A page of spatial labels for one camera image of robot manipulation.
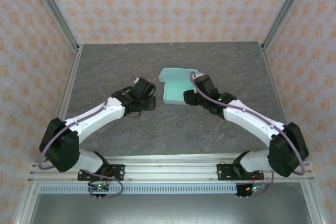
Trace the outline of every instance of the red wire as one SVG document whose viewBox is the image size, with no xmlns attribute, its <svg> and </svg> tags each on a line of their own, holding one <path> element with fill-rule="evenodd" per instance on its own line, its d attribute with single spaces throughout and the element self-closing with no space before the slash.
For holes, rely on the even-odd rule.
<svg viewBox="0 0 336 224">
<path fill-rule="evenodd" d="M 254 176 L 254 177 L 253 177 L 253 185 L 254 185 L 254 182 L 255 182 L 255 180 L 256 180 L 256 177 L 260 178 L 261 181 L 262 181 L 263 183 L 265 183 L 264 179 L 263 179 L 261 176 L 259 176 L 258 174 L 252 174 L 252 175 Z"/>
</svg>

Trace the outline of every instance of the enclosure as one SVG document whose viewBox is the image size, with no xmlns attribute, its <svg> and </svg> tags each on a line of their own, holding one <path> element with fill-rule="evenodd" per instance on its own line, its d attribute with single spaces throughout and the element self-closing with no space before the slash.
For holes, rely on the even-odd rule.
<svg viewBox="0 0 336 224">
<path fill-rule="evenodd" d="M 0 8 L 3 223 L 336 219 L 335 0 L 1 0 Z M 220 189 L 216 164 L 267 146 L 200 106 L 164 104 L 165 67 L 197 69 L 253 110 L 297 123 L 310 152 L 305 177 L 275 175 L 249 201 L 233 195 L 235 181 Z M 110 95 L 132 85 L 129 73 L 156 85 L 155 110 L 113 121 L 80 145 L 125 164 L 123 183 L 136 192 L 102 207 L 78 170 L 42 172 L 33 162 L 50 120 L 96 107 L 104 100 L 96 80 Z M 137 191 L 162 186 L 176 191 Z M 256 204 L 267 206 L 258 216 Z"/>
</svg>

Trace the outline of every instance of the wire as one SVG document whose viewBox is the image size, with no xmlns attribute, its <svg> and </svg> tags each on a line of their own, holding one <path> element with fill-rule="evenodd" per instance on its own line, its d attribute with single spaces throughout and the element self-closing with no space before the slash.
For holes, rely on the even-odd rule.
<svg viewBox="0 0 336 224">
<path fill-rule="evenodd" d="M 248 196 L 246 198 L 256 197 L 256 196 L 259 196 L 261 194 L 264 194 L 274 182 L 274 172 L 273 172 L 273 170 L 271 170 L 271 175 L 272 175 L 271 182 L 268 184 L 268 186 L 265 188 L 265 190 L 263 190 L 262 192 L 260 192 L 258 194 L 252 194 L 251 196 Z"/>
<path fill-rule="evenodd" d="M 101 182 L 101 180 L 100 180 L 99 178 L 97 178 L 97 179 L 94 179 L 94 180 L 90 181 L 90 182 L 88 183 L 88 186 L 91 186 L 91 187 L 96 186 L 96 185 L 94 185 L 93 183 L 94 183 L 94 182 L 97 182 L 97 181 Z"/>
<path fill-rule="evenodd" d="M 260 178 L 261 179 L 261 181 L 263 182 L 263 183 L 265 183 L 265 181 L 264 181 L 264 179 L 261 177 L 261 176 L 259 176 L 258 174 L 252 174 L 253 175 L 253 181 L 255 181 L 256 180 L 256 177 L 258 177 L 258 178 Z"/>
<path fill-rule="evenodd" d="M 194 88 L 197 90 L 197 92 L 203 96 L 206 100 L 208 101 L 211 101 L 213 103 L 216 103 L 218 105 L 221 105 L 221 106 L 226 106 L 226 107 L 229 107 L 229 108 L 233 108 L 233 109 L 236 109 L 236 110 L 241 110 L 243 112 L 247 112 L 253 116 L 255 116 L 256 118 L 262 120 L 263 122 L 265 122 L 267 125 L 273 127 L 277 132 L 279 132 L 279 134 L 281 134 L 284 139 L 287 141 L 287 143 L 289 144 L 289 146 L 292 148 L 292 150 L 294 151 L 298 161 L 299 161 L 299 164 L 300 164 L 300 167 L 301 167 L 301 172 L 296 172 L 296 171 L 293 171 L 294 174 L 296 175 L 304 175 L 304 172 L 305 172 L 305 166 L 303 164 L 303 161 L 302 161 L 302 158 L 298 152 L 298 150 L 295 148 L 294 144 L 292 143 L 292 141 L 289 139 L 289 137 L 281 130 L 279 129 L 278 127 L 276 127 L 275 125 L 273 125 L 271 122 L 269 122 L 268 120 L 266 120 L 265 118 L 263 118 L 261 115 L 259 115 L 258 113 L 254 112 L 254 111 L 251 111 L 251 110 L 246 110 L 244 108 L 241 108 L 241 107 L 238 107 L 238 106 L 234 106 L 234 105 L 230 105 L 230 104 L 227 104 L 227 103 L 224 103 L 224 102 L 219 102 L 219 101 L 216 101 L 210 97 L 208 97 L 205 93 L 203 93 L 199 87 L 195 84 L 195 81 L 194 81 L 194 77 L 195 77 L 195 73 L 194 72 L 191 72 L 190 73 L 190 80 L 191 80 L 191 83 L 193 84 Z"/>
<path fill-rule="evenodd" d="M 105 100 L 104 101 L 104 104 L 102 107 L 100 107 L 97 111 L 87 115 L 87 116 L 84 116 L 83 118 L 79 119 L 77 122 L 72 122 L 70 123 L 69 125 L 66 125 L 62 130 L 60 130 L 59 132 L 57 132 L 57 134 L 49 141 L 49 143 L 44 147 L 39 159 L 38 159 L 38 168 L 40 168 L 41 170 L 49 170 L 49 169 L 53 169 L 55 168 L 53 165 L 51 166 L 47 166 L 47 167 L 43 167 L 42 166 L 42 162 L 43 162 L 43 158 L 45 157 L 47 151 L 49 150 L 49 148 L 51 147 L 51 145 L 54 143 L 54 141 L 59 138 L 66 130 L 68 130 L 69 128 L 71 128 L 72 126 L 86 120 L 86 119 L 89 119 L 97 114 L 99 114 L 105 107 L 106 107 L 106 104 L 107 104 L 107 101 L 108 100 Z"/>
<path fill-rule="evenodd" d="M 118 179 L 116 179 L 116 178 L 108 177 L 108 176 L 105 176 L 105 175 L 99 175 L 99 174 L 96 174 L 96 173 L 91 173 L 91 172 L 89 172 L 88 170 L 82 170 L 82 171 L 85 172 L 85 173 L 87 173 L 87 174 L 89 174 L 89 175 L 91 175 L 91 176 L 95 176 L 95 177 L 98 177 L 98 178 L 106 178 L 106 179 L 115 181 L 115 182 L 117 182 L 117 183 L 121 186 L 119 192 L 117 192 L 116 194 L 112 194 L 112 195 L 109 195 L 109 196 L 105 196 L 105 197 L 103 197 L 103 198 L 101 198 L 101 199 L 114 198 L 114 197 L 120 195 L 120 194 L 124 191 L 124 185 L 123 185 Z M 96 189 L 97 187 L 98 187 L 98 186 L 94 186 L 94 187 L 91 187 L 91 189 L 90 189 L 90 196 L 91 196 L 93 199 L 95 199 L 95 195 L 93 195 L 92 191 L 93 191 L 94 189 Z"/>
</svg>

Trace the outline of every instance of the metal floor panel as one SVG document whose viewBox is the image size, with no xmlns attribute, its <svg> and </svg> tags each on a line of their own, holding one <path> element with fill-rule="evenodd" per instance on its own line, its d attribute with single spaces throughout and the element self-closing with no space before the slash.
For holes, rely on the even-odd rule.
<svg viewBox="0 0 336 224">
<path fill-rule="evenodd" d="M 233 194 L 39 195 L 31 224 L 309 224 L 300 183 L 274 184 L 263 196 Z"/>
</svg>

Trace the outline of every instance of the aluminum frame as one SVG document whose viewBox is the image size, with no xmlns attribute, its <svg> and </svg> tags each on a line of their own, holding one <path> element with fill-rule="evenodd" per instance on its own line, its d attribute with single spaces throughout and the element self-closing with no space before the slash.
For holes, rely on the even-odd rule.
<svg viewBox="0 0 336 224">
<path fill-rule="evenodd" d="M 264 42 L 262 43 L 262 49 L 263 51 L 267 51 L 268 48 L 270 48 L 273 40 L 278 34 L 278 31 L 280 31 L 284 21 L 286 20 L 288 14 L 290 13 L 293 5 L 295 4 L 296 0 L 286 0 L 283 4 L 277 18 L 275 19 L 273 25 L 271 26 Z"/>
<path fill-rule="evenodd" d="M 67 80 L 63 87 L 62 97 L 58 104 L 58 109 L 57 109 L 57 117 L 60 118 L 61 120 L 65 120 L 65 117 L 67 115 L 72 87 L 74 86 L 73 84 L 75 82 L 82 49 L 83 49 L 83 45 L 79 45 L 78 49 L 75 51 L 73 58 L 72 58 L 71 65 L 70 65 L 70 69 L 67 75 Z"/>
<path fill-rule="evenodd" d="M 74 35 L 72 34 L 66 20 L 64 19 L 61 11 L 59 10 L 55 0 L 44 0 L 46 5 L 49 7 L 52 15 L 54 16 L 57 24 L 61 28 L 67 42 L 69 45 L 73 48 L 73 50 L 77 50 L 78 44 L 76 42 L 76 39 Z"/>
<path fill-rule="evenodd" d="M 250 181 L 218 181 L 216 165 L 219 162 L 232 163 L 239 153 L 230 154 L 186 154 L 186 155 L 150 155 L 150 156 L 110 156 L 109 163 L 125 164 L 124 183 L 128 185 L 143 184 L 207 184 L 242 183 Z M 300 182 L 302 192 L 307 203 L 310 218 L 313 224 L 328 223 L 319 198 L 318 186 L 311 171 L 311 164 L 304 162 L 306 175 L 304 177 L 292 174 L 288 178 L 275 174 L 274 183 Z M 34 163 L 28 179 L 28 187 L 19 208 L 16 224 L 29 223 L 41 185 L 58 184 L 80 185 L 87 182 L 77 181 L 78 171 L 71 169 L 66 173 L 59 173 L 55 169 L 39 170 Z M 265 180 L 269 181 L 270 171 L 264 171 Z"/>
<path fill-rule="evenodd" d="M 283 109 L 282 109 L 282 105 L 281 105 L 281 102 L 280 102 L 279 93 L 278 93 L 277 86 L 275 85 L 275 82 L 274 82 L 274 79 L 273 79 L 273 76 L 272 76 L 272 73 L 271 73 L 271 68 L 270 68 L 269 63 L 268 63 L 268 59 L 267 59 L 266 52 L 263 51 L 262 47 L 261 47 L 261 54 L 262 54 L 262 56 L 263 56 L 263 59 L 264 59 L 265 65 L 266 65 L 267 72 L 268 72 L 268 76 L 269 76 L 269 79 L 271 80 L 271 83 L 272 83 L 272 86 L 273 86 L 273 90 L 274 90 L 275 96 L 276 96 L 276 98 L 277 98 L 277 101 L 278 101 L 278 105 L 279 105 L 281 114 L 282 114 L 282 116 L 283 116 L 283 119 L 284 119 L 285 123 L 288 123 L 288 122 L 286 121 L 286 117 L 285 117 L 285 114 L 284 114 Z"/>
</svg>

